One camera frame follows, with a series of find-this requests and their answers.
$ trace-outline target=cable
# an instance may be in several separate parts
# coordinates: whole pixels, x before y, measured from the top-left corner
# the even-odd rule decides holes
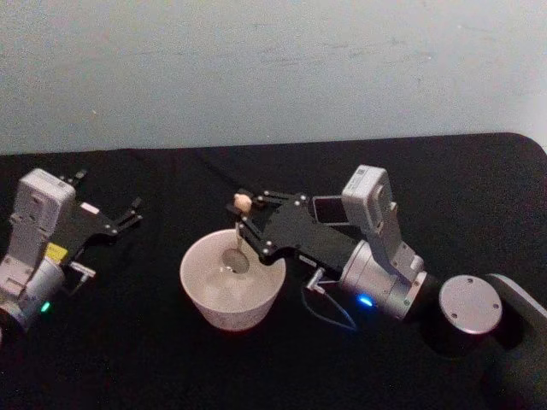
[[[356,325],[356,322],[353,321],[353,319],[351,318],[351,316],[345,311],[345,309],[340,306],[340,304],[338,302],[336,302],[328,293],[323,293],[322,295],[324,297],[327,298],[327,300],[333,304],[333,306],[348,320],[348,322],[350,323],[349,325],[346,325],[344,323],[341,323],[341,322],[338,322],[336,320],[333,320],[333,319],[329,319],[328,317],[326,316],[323,316],[322,314],[318,314],[309,304],[308,304],[308,301],[306,300],[306,295],[305,295],[305,292],[304,292],[304,288],[305,286],[303,285],[301,288],[300,288],[300,295],[302,296],[302,304],[304,305],[304,307],[311,313],[313,314],[317,319],[320,319],[320,320],[323,320],[331,325],[335,325],[335,326],[338,326],[338,327],[342,327],[344,329],[347,329],[349,331],[357,331],[357,325]]]

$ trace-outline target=black bracket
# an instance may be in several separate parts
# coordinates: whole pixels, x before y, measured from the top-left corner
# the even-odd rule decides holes
[[[136,198],[130,208],[116,220],[111,220],[86,202],[74,206],[70,219],[50,239],[50,242],[67,251],[62,257],[61,266],[64,267],[76,259],[86,247],[98,243],[113,243],[121,233],[136,226],[143,219],[137,212],[141,202],[140,198]]]
[[[340,278],[357,241],[313,218],[308,211],[309,196],[267,190],[258,196],[247,190],[238,193],[251,198],[251,213],[244,215],[232,204],[226,209],[236,215],[239,234],[264,265],[295,258],[325,268],[330,278]]]

